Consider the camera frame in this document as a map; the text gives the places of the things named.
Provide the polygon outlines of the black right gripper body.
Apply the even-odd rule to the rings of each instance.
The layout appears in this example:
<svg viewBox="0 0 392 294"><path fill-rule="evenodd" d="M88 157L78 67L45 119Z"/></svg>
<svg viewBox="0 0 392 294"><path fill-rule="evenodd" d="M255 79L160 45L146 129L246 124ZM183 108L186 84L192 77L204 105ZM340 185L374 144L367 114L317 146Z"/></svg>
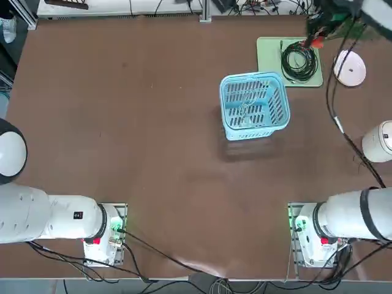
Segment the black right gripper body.
<svg viewBox="0 0 392 294"><path fill-rule="evenodd" d="M313 25L341 24L348 20L357 22L363 0L353 1L314 1Z"/></svg>

